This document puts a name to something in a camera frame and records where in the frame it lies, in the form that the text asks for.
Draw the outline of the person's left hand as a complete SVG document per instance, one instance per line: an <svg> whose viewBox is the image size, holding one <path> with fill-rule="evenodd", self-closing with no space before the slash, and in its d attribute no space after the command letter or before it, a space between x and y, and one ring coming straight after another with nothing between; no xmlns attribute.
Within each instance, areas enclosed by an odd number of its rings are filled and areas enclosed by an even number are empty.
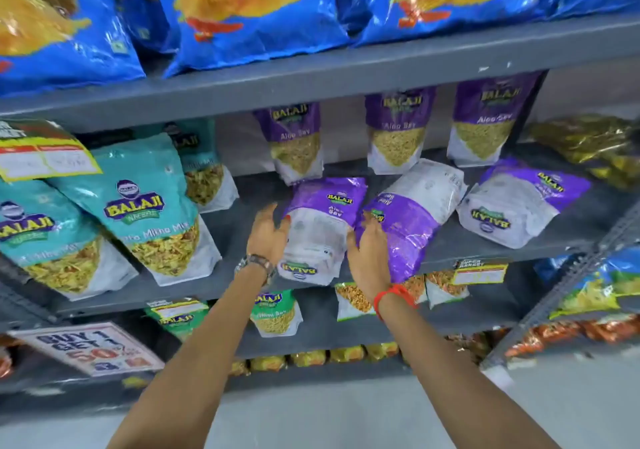
<svg viewBox="0 0 640 449"><path fill-rule="evenodd" d="M282 259L283 253L277 252L277 228L274 221L276 202L268 204L255 216L247 241L246 253L263 256L274 264Z"/></svg>

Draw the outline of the person's right hand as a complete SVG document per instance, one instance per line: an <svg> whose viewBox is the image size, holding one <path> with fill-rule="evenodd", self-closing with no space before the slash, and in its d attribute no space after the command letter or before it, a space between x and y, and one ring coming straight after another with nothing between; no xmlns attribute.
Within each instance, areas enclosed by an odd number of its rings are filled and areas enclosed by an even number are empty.
<svg viewBox="0 0 640 449"><path fill-rule="evenodd" d="M388 240L379 221L369 211L364 211L363 215L363 231L360 237L356 238L361 258L358 266L349 266L349 269L353 281L373 305L377 296L391 287Z"/></svg>

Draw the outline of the purple white snack packet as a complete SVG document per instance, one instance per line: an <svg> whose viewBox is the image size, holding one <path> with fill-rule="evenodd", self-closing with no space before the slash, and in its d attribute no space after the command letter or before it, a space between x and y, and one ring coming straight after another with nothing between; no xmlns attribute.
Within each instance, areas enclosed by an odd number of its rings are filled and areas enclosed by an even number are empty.
<svg viewBox="0 0 640 449"><path fill-rule="evenodd" d="M286 185L323 176L318 103L262 108L252 114L268 143L275 170Z"/></svg>
<svg viewBox="0 0 640 449"><path fill-rule="evenodd" d="M447 158L459 168L495 164L540 74L459 82Z"/></svg>
<svg viewBox="0 0 640 449"><path fill-rule="evenodd" d="M521 249L591 187L588 179L499 160L456 208L466 230L509 249Z"/></svg>
<svg viewBox="0 0 640 449"><path fill-rule="evenodd" d="M391 282L418 273L426 248L464 198L465 173L421 158L402 175L369 176L368 192L354 224L356 240L364 233L364 212L377 219L387 236Z"/></svg>
<svg viewBox="0 0 640 449"><path fill-rule="evenodd" d="M284 279L327 286L340 275L346 237L367 192L364 177L309 179L295 188L285 210L291 218L278 273Z"/></svg>
<svg viewBox="0 0 640 449"><path fill-rule="evenodd" d="M367 164L379 176L400 175L420 158L437 86L365 96Z"/></svg>

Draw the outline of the person's left forearm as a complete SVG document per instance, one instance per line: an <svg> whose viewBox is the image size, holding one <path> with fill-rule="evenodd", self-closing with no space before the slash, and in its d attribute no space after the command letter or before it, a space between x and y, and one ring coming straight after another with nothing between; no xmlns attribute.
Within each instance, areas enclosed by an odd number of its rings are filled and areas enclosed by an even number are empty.
<svg viewBox="0 0 640 449"><path fill-rule="evenodd" d="M203 323L146 387L106 449L204 449L266 270L236 273Z"/></svg>

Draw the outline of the silver wristwatch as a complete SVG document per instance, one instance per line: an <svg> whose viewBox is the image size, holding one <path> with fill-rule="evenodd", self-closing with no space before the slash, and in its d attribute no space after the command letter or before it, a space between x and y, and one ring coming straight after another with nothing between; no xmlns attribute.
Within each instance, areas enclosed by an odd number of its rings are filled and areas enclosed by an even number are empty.
<svg viewBox="0 0 640 449"><path fill-rule="evenodd" d="M235 267L234 274L238 274L243 268L249 265L258 265L263 269L263 271L265 271L266 279L263 282L262 287L268 286L272 283L277 272L276 264L272 263L267 258L256 254L245 255Z"/></svg>

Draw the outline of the clear orange lentil snack packet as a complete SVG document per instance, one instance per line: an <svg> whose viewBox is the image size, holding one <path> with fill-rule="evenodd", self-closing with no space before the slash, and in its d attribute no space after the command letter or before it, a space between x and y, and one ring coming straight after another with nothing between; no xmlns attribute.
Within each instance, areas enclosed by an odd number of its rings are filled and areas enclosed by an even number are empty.
<svg viewBox="0 0 640 449"><path fill-rule="evenodd" d="M441 304L460 301L470 296L468 285L452 283L454 274L454 270L442 270L425 275L426 294L430 309L434 309Z"/></svg>
<svg viewBox="0 0 640 449"><path fill-rule="evenodd" d="M372 304L356 283L337 283L334 285L334 290L338 301L338 322L376 314Z"/></svg>
<svg viewBox="0 0 640 449"><path fill-rule="evenodd" d="M425 274L413 275L401 285L412 296L414 303L420 304L428 300Z"/></svg>

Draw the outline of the green snack packet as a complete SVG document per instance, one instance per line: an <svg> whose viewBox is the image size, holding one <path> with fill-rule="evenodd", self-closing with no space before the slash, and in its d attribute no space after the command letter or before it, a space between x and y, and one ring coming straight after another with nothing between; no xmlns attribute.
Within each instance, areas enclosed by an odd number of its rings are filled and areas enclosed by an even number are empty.
<svg viewBox="0 0 640 449"><path fill-rule="evenodd" d="M184 342L192 334L192 332L198 326L201 325L201 323L204 320L204 317L208 313L209 313L209 310L208 311L202 311L202 312L194 313L194 316L190 320L187 320L187 319L184 319L184 320L175 319L174 321L167 322L167 323L160 322L160 321L154 319L153 317L149 316L147 313L146 313L146 315L148 317L150 317L151 319L153 319L160 326L160 328L162 328L162 330L164 330L165 332L173 335L174 337L176 337L181 342Z"/></svg>
<svg viewBox="0 0 640 449"><path fill-rule="evenodd" d="M258 295L250 320L262 338L296 335L303 317L292 290L265 292Z"/></svg>

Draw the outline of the teal snack mix packet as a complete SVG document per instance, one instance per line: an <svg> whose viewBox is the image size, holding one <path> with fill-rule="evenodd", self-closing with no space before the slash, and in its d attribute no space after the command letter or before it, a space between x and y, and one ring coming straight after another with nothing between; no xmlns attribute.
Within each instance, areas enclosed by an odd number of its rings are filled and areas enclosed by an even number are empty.
<svg viewBox="0 0 640 449"><path fill-rule="evenodd" d="M102 173L52 178L96 218L160 286L212 275L221 259L187 196L180 156L167 133L92 150Z"/></svg>
<svg viewBox="0 0 640 449"><path fill-rule="evenodd" d="M0 179L0 252L70 301L121 290L138 276L89 214L39 179Z"/></svg>
<svg viewBox="0 0 640 449"><path fill-rule="evenodd" d="M239 194L218 153L215 120L207 117L172 121L165 123L163 130L180 155L187 196L199 212L228 210Z"/></svg>

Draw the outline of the row of yellow snack packets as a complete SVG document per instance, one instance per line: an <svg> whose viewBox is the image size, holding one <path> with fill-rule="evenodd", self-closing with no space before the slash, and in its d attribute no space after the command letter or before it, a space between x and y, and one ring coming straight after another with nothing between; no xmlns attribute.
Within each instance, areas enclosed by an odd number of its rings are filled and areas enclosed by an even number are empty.
<svg viewBox="0 0 640 449"><path fill-rule="evenodd" d="M294 366L308 368L322 366L327 363L354 363L365 359L381 361L401 353L396 342L374 343L372 345L356 345L352 347L333 348L329 350L312 350L286 355L260 356L251 359L236 358L229 376L250 375L253 372L279 372Z"/></svg>

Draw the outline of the grey metal shelving unit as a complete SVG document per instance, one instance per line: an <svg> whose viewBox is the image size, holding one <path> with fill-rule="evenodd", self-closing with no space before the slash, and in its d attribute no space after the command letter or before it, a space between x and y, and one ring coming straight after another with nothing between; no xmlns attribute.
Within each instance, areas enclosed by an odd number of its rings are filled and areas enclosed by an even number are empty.
<svg viewBox="0 0 640 449"><path fill-rule="evenodd" d="M415 42L399 42L356 49L337 49L313 55L300 55L268 62L241 65L218 71L187 73L162 79L159 64L149 65L153 73L143 80L105 86L40 92L32 96L0 98L2 118L44 118L60 123L69 131L92 132L142 125L146 120L190 118L196 114L216 115L248 112L267 105L281 105L287 100L321 101L355 97L391 89L396 85L444 84L475 78L489 78L509 72L521 73L586 65L615 59L640 57L640 18L632 15L582 17L555 23L522 24L481 32L463 33ZM266 203L277 201L277 212L291 192L276 177L265 172L241 176L237 187L241 198L227 212L210 213L205 220L214 241L223 253L211 280L190 281L186 294L217 299L233 276L242 240L249 226L242 217L252 216ZM618 235L628 239L631 228L639 227L640 193L623 192L603 182L596 182L578 202L528 246L511 250L485 241L464 230L457 220L450 220L426 251L421 264L425 272L448 270L462 259L506 258L522 263L542 257L569 253L604 252L605 239ZM428 305L419 311L435 322L443 334L487 331L492 327L524 323L524 304L513 296L515 283L529 286L517 267L497 288L488 288L471 300L454 302L429 313ZM92 298L72 307L62 298L51 300L47 307L50 319L71 321L70 326L100 315L116 321L124 312L146 307L151 295L149 274L141 274L131 291ZM252 324L243 335L238 356L255 358L290 354L316 349L343 348L387 342L390 333L374 316L336 321L337 300L331 287L286 283L277 279L272 289L297 289L303 323L292 337L261 338ZM109 375L92 378L62 363L31 352L20 353L15 373L0 379L0 423L12 418L60 416L67 413L106 413L124 411L139 396L140 388L126 388L127 377L150 380L151 372ZM295 383L322 383L347 379L366 379L403 374L401 364L383 361L380 367L357 363L332 364L327 368L288 368L282 375L258 373L237 377L229 390L281 386Z"/></svg>

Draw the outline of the grey metal side rack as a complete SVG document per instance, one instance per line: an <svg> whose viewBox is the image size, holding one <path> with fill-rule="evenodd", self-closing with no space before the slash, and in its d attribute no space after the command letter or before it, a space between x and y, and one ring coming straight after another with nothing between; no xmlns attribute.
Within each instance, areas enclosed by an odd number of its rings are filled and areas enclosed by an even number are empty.
<svg viewBox="0 0 640 449"><path fill-rule="evenodd" d="M604 260L640 241L640 196L614 223L606 234L581 255L575 254L552 278L550 291L512 328L479 365L487 373L496 366L505 366L507 351L524 339L533 327L546 324L562 298L586 276L593 274Z"/></svg>

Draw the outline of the white promotion sign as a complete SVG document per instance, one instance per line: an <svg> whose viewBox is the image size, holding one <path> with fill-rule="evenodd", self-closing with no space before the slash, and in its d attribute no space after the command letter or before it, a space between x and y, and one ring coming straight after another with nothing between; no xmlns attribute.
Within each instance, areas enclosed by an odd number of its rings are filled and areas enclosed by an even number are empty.
<svg viewBox="0 0 640 449"><path fill-rule="evenodd" d="M114 322L11 330L8 335L93 378L164 368L148 346Z"/></svg>

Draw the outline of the row of orange snack packets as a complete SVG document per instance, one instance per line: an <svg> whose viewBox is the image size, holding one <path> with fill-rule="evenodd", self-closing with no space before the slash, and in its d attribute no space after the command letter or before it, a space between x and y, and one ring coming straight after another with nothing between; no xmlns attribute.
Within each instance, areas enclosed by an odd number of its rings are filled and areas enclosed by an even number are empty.
<svg viewBox="0 0 640 449"><path fill-rule="evenodd" d="M552 322L535 326L509 348L505 357L513 358L544 351L551 345L586 339L608 344L640 339L640 314L611 315L599 320Z"/></svg>

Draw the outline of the large yellow shelf price label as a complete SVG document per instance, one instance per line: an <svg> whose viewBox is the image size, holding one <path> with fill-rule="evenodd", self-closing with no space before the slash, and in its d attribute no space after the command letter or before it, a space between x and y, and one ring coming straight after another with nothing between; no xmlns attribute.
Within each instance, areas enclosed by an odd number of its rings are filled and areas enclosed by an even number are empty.
<svg viewBox="0 0 640 449"><path fill-rule="evenodd" d="M6 182L101 174L91 152L55 122L0 119L0 178Z"/></svg>

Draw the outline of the pile of golden snack packets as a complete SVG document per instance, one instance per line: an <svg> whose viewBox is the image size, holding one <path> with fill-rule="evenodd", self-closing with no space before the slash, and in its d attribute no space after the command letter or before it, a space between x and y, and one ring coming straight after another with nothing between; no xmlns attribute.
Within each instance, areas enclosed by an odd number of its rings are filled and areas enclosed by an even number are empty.
<svg viewBox="0 0 640 449"><path fill-rule="evenodd" d="M623 190L640 187L640 117L572 115L534 123L529 134L595 178Z"/></svg>

